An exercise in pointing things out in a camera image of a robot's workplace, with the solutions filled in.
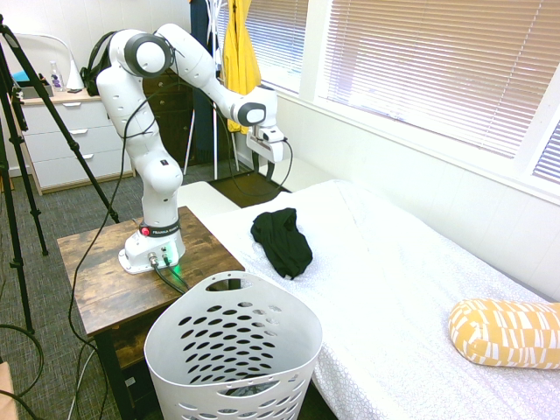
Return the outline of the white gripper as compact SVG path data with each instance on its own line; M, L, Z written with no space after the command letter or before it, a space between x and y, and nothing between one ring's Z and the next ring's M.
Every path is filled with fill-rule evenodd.
M277 127L263 127L256 125L250 127L247 133L247 146L258 155L266 158L266 180L271 181L278 162L284 158L284 133Z

